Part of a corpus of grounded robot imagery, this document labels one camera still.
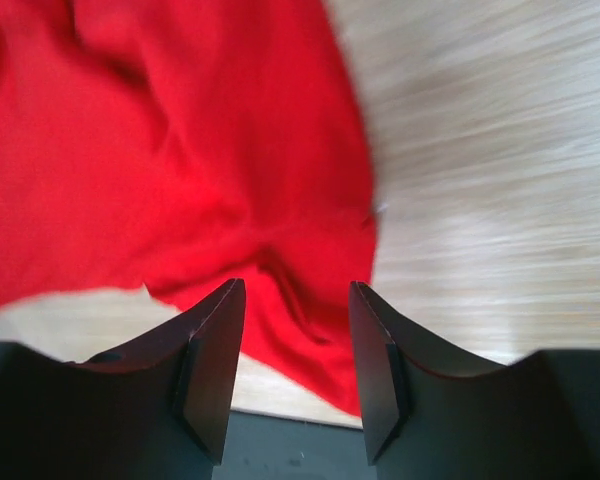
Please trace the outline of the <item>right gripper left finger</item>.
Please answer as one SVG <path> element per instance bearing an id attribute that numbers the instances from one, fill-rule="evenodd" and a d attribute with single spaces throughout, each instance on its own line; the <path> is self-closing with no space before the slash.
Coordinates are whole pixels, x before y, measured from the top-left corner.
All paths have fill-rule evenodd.
<path id="1" fill-rule="evenodd" d="M 223 457 L 246 288 L 83 363 L 0 341 L 0 466 L 215 466 Z"/>

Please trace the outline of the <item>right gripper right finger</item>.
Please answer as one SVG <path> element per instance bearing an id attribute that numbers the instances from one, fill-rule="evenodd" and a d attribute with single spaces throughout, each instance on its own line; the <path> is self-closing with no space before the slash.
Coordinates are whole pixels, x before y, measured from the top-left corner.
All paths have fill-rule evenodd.
<path id="1" fill-rule="evenodd" d="M 543 349 L 502 365 L 349 288 L 372 462 L 600 462 L 600 350 Z"/>

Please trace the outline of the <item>red t shirt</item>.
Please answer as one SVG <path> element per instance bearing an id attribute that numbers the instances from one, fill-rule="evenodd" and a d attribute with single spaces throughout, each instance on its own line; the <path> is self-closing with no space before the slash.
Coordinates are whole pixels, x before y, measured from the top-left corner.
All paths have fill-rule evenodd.
<path id="1" fill-rule="evenodd" d="M 243 351 L 360 411 L 370 151 L 320 1 L 0 1 L 0 307 L 247 290 Z"/>

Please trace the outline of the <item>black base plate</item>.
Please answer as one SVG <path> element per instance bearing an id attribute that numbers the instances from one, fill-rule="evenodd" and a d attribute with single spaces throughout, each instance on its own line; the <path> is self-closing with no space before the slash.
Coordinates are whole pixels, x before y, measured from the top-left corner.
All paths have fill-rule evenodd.
<path id="1" fill-rule="evenodd" d="M 372 462 L 359 431 L 234 413 L 215 466 L 0 466 L 0 479 L 600 479 L 600 462 Z"/>

